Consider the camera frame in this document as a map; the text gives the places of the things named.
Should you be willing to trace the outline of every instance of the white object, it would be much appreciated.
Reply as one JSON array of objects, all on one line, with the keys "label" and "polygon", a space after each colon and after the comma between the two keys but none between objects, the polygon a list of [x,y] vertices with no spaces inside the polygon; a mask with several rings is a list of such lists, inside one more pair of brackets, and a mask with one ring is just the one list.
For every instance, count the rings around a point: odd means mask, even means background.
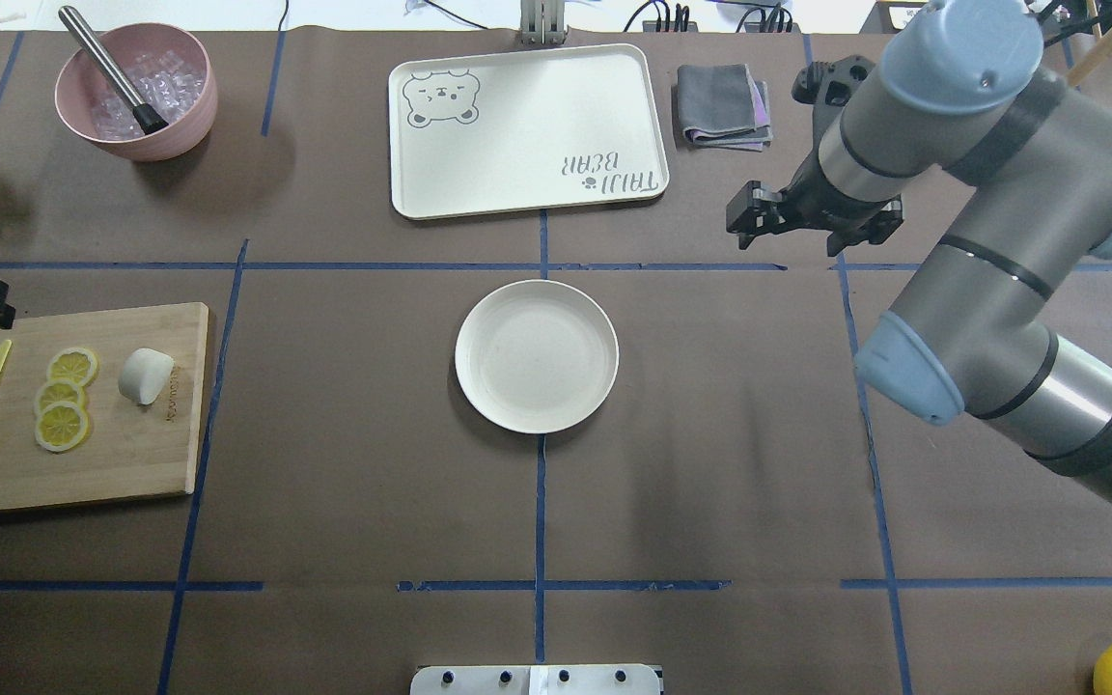
[{"label": "white object", "polygon": [[617,334],[604,309],[559,281],[516,281],[485,296],[463,322],[457,380],[490,421],[526,435],[573,427],[617,378]]},{"label": "white object", "polygon": [[638,201],[668,183],[631,44],[401,62],[389,165],[393,207],[411,219]]},{"label": "white object", "polygon": [[173,369],[173,357],[141,347],[128,357],[119,375],[119,393],[132,404],[148,406],[166,390]]},{"label": "white object", "polygon": [[4,23],[8,23],[8,22],[17,22],[20,19],[28,19],[28,14],[26,14],[23,12],[12,12],[12,13],[8,14],[8,17],[0,18],[0,26],[4,26]]},{"label": "white object", "polygon": [[[502,674],[506,673],[508,681],[503,681]],[[483,695],[485,692],[498,695],[662,695],[663,678],[657,669],[644,664],[569,664],[425,667],[410,681],[410,695]]]}]

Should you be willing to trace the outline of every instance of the table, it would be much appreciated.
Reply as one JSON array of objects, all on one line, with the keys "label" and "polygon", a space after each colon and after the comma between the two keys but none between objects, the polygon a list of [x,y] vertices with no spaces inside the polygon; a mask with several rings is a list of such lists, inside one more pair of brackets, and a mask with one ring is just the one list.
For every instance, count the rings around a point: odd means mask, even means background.
[{"label": "table", "polygon": [[[200,39],[219,119],[145,166],[56,118],[68,37],[0,32],[19,316],[199,300],[220,335],[193,496],[0,515],[0,692],[406,692],[425,664],[537,662],[658,664],[674,694],[1085,689],[1112,507],[852,373],[970,190],[927,172],[890,242],[838,259],[820,232],[723,232],[743,181],[808,150],[795,71],[884,37],[574,32],[646,52],[666,195],[428,224],[389,207],[385,77],[514,32]],[[677,142],[684,62],[768,80],[775,145]],[[1084,91],[1112,106],[1112,64]],[[545,436],[492,426],[451,370],[473,305],[534,277],[594,296],[622,344],[604,406]],[[1112,264],[1045,320],[1112,364]]]}]

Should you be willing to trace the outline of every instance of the metal muddler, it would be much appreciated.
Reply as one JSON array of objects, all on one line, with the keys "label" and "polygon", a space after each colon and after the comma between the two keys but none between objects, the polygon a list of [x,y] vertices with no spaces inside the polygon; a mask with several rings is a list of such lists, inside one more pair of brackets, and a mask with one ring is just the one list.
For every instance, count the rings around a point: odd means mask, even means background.
[{"label": "metal muddler", "polygon": [[140,128],[145,131],[146,136],[150,136],[150,133],[155,133],[169,125],[157,112],[157,109],[153,109],[153,106],[149,101],[145,101],[145,98],[140,96],[140,91],[136,89],[136,85],[131,83],[128,76],[123,75],[122,68],[110,56],[110,52],[106,51],[106,46],[102,46],[97,34],[92,33],[92,27],[89,27],[85,18],[80,17],[79,10],[71,8],[70,4],[63,4],[58,10],[58,18],[67,27],[67,31],[70,31],[71,36],[76,37],[76,43],[79,43],[80,48],[83,48],[89,57],[92,58],[92,61],[97,63],[97,67],[101,70],[101,75],[106,76],[107,82],[119,93],[119,98],[127,102],[128,106],[131,106],[131,115],[136,117],[136,122],[140,123]]}]

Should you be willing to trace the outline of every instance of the lemon slice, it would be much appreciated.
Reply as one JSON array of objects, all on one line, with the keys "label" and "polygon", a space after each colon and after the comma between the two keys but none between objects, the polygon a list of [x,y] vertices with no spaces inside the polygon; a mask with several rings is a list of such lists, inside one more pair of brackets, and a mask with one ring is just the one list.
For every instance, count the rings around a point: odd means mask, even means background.
[{"label": "lemon slice", "polygon": [[59,400],[67,400],[83,409],[88,396],[85,395],[85,388],[80,384],[76,384],[69,378],[52,378],[37,390],[37,396],[32,399],[32,414],[40,418],[46,406],[57,404]]},{"label": "lemon slice", "polygon": [[53,356],[46,369],[46,378],[53,381],[69,378],[77,386],[88,386],[97,376],[97,356],[87,347],[68,347]]},{"label": "lemon slice", "polygon": [[40,413],[33,435],[44,450],[56,454],[70,451],[89,435],[89,415],[81,406],[58,400]]}]

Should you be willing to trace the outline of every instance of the bear drawing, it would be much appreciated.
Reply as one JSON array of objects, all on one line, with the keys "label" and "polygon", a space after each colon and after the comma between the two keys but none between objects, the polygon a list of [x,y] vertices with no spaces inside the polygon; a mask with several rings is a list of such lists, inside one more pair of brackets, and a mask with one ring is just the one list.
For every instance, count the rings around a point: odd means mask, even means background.
[{"label": "bear drawing", "polygon": [[478,88],[478,79],[469,70],[414,73],[401,85],[401,96],[410,105],[406,121],[415,128],[426,128],[431,121],[454,119],[460,123],[473,123],[478,118],[475,106]]}]

